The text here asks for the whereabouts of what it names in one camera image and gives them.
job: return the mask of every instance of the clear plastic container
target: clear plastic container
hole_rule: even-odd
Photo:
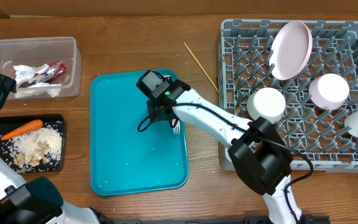
[[[73,37],[42,37],[0,40],[0,73],[15,78],[14,65],[40,67],[60,62],[67,71],[51,84],[60,86],[18,88],[8,100],[78,96],[81,85],[81,54]]]

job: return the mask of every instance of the black plate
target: black plate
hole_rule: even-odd
[[[35,119],[40,119],[44,122],[44,127],[51,125],[51,128],[55,129],[60,136],[62,137],[62,148],[60,153],[60,160],[51,159],[48,163],[40,162],[34,170],[27,172],[55,172],[60,171],[63,168],[64,162],[64,152],[65,152],[65,139],[66,139],[66,124],[63,119],[63,116],[60,114],[41,114],[41,115],[30,115],[30,116],[12,116],[12,117],[2,117],[0,118],[0,135],[5,135],[16,128],[33,121]],[[7,144],[8,141],[0,140],[0,157],[1,159],[9,165],[14,171],[21,170],[19,166],[13,163],[13,158],[9,155],[10,151]]]

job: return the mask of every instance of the gray dish rack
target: gray dish rack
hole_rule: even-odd
[[[286,111],[276,125],[288,146],[306,154],[316,170],[358,172],[358,138],[350,136],[344,120],[358,110],[358,22],[303,21],[313,36],[309,62],[296,77],[279,81],[271,75],[271,46],[290,21],[226,19],[218,46],[219,106],[237,116],[249,117],[247,99],[265,87],[278,89]],[[344,77],[351,88],[338,110],[322,110],[310,100],[311,81],[326,73]],[[219,163],[234,170],[227,149],[219,144]],[[295,158],[292,169],[309,169]]]

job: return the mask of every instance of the chopstick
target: chopstick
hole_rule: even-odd
[[[193,56],[194,60],[197,62],[198,66],[200,66],[200,69],[204,72],[206,78],[209,80],[209,82],[212,84],[212,86],[214,86],[215,90],[219,93],[218,88],[216,87],[216,85],[214,84],[214,82],[212,82],[212,79],[209,77],[209,75],[206,73],[206,71],[204,70],[203,66],[199,63],[199,61],[197,60],[196,56],[194,56],[193,52],[190,50],[190,48],[187,46],[186,43],[184,43],[184,45],[186,46],[187,50],[189,51],[189,53],[191,54],[191,56]]]

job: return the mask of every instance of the pink plate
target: pink plate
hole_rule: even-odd
[[[278,32],[272,44],[269,65],[275,64],[272,75],[287,80],[299,74],[308,63],[313,38],[301,21],[291,21]]]

